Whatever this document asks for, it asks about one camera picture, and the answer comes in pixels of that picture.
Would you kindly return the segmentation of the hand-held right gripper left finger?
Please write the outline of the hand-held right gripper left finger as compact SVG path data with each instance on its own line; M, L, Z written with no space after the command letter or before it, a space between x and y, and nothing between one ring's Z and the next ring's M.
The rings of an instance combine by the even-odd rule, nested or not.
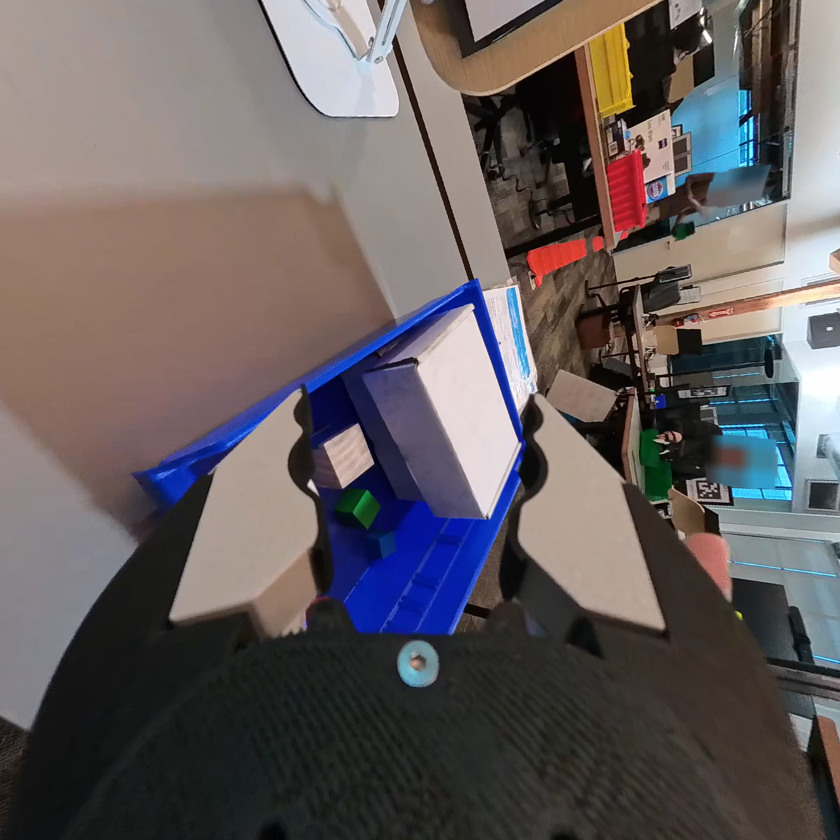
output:
M170 623L245 616L258 637L299 634L332 582L315 488L312 414L300 387L214 468Z

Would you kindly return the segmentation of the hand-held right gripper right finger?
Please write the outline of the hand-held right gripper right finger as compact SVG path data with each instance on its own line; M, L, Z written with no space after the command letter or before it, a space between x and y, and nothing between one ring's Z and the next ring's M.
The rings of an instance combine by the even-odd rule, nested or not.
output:
M645 634L666 622L628 505L631 487L542 395L522 416L522 497L509 511L500 590L540 636L595 620Z

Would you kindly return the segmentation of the green cube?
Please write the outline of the green cube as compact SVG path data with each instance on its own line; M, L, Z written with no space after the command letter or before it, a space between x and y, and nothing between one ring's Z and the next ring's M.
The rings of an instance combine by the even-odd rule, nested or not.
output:
M334 509L343 524L368 531L382 509L372 493L361 487L345 489Z

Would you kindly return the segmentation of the pale wooden cube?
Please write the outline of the pale wooden cube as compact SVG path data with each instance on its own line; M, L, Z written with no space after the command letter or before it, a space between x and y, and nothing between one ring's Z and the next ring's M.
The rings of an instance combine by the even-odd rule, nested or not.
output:
M312 482L318 489L345 490L375 466L364 431L350 425L312 450Z

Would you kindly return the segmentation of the blue plastic bin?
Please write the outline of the blue plastic bin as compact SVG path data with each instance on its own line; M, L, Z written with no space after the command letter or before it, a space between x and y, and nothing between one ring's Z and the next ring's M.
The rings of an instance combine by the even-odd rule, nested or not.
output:
M522 439L522 425L508 383L484 291L477 279L430 301L394 325L379 329L314 371L285 385L244 412L222 423L197 441L164 458L158 465L133 473L158 511L171 509L201 476L260 424L300 385L309 395L314 432L319 444L361 421L344 386L342 374L374 353L384 350L408 330L437 313L467 304L476 308L479 329L514 427ZM356 628L364 633L451 634L480 577L492 544L519 487L518 454L489 519L437 518L423 501L398 500L381 467L374 467L353 483L369 490L381 504L370 530L395 533L396 551L384 560L365 556L364 535L370 531L339 521L334 509L340 490L323 490L328 509L333 558L332 598L341 600Z

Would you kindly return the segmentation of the white cardboard mailer box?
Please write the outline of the white cardboard mailer box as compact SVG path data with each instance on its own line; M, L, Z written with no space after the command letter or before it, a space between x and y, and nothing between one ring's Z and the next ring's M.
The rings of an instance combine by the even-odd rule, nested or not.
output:
M489 519L520 449L476 308L437 313L342 374L394 496Z

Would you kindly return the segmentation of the person's right hand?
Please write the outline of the person's right hand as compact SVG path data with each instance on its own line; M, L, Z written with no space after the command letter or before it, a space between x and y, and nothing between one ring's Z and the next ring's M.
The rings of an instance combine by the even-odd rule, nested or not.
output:
M725 599L731 602L730 550L725 539L716 533L697 532L689 535L683 544L693 554Z

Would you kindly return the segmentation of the green bin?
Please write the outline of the green bin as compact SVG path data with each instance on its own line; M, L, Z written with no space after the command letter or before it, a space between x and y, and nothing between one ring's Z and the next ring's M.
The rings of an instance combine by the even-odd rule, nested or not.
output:
M644 492L654 499L665 498L673 486L673 473L668 460L660 456L661 447L655 442L658 430L649 428L639 437L639 462L644 469Z

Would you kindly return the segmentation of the background work table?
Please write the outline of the background work table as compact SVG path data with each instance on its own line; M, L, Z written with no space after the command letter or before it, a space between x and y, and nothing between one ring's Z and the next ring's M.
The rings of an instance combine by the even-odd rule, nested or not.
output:
M628 393L621 440L622 474L625 482L646 492L645 467L641 461L642 416L635 391Z

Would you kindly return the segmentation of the brown cardboard panel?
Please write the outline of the brown cardboard panel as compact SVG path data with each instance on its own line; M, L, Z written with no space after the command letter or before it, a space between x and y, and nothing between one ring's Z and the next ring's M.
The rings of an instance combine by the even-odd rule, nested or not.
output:
M560 370L545 397L564 415L583 423L600 423L612 411L617 393L577 374Z

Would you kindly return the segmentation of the white leaflet with blue stripe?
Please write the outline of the white leaflet with blue stripe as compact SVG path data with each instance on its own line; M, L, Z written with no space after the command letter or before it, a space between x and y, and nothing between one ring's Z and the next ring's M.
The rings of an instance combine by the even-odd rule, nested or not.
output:
M538 391L537 366L526 328L518 283L484 290L484 298L508 383L518 410Z

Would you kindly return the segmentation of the orange cone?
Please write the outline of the orange cone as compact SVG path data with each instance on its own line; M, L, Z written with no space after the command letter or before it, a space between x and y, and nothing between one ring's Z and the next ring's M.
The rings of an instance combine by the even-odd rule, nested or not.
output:
M547 275L567 267L604 249L604 237L564 240L553 245L532 249L527 254L529 277L535 287L541 287Z

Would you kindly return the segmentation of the red storage bin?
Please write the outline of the red storage bin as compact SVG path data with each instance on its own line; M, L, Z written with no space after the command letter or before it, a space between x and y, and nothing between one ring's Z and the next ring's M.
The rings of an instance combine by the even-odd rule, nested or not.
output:
M615 230L622 234L644 226L647 197L641 151L614 160L606 167L606 177Z

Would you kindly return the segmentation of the wooden side table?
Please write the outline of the wooden side table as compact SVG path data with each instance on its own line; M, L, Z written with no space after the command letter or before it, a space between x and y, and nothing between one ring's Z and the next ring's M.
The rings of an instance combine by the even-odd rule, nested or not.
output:
M584 125L592 157L604 247L611 254L618 246L621 234L616 231L614 225L613 205L606 172L608 158L596 96L592 53L589 44L583 45L574 52L574 60L579 78Z

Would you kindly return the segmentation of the blue white printed box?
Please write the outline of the blue white printed box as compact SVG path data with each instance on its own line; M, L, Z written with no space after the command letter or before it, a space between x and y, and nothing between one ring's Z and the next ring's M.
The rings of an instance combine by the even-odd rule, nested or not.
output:
M670 111L664 110L628 132L632 151L639 151L642 156L647 203L672 196L676 191L676 170Z

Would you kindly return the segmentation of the black office chair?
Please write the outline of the black office chair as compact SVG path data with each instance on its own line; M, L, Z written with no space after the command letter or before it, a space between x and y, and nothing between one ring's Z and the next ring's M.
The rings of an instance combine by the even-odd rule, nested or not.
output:
M510 93L462 99L502 242L515 244L574 222L560 141L539 140Z

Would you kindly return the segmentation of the yellow storage bin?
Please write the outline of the yellow storage bin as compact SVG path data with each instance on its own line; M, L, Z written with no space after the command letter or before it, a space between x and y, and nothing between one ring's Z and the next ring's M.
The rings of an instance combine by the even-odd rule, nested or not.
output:
M625 24L618 24L588 44L598 112L603 120L634 107L633 74Z

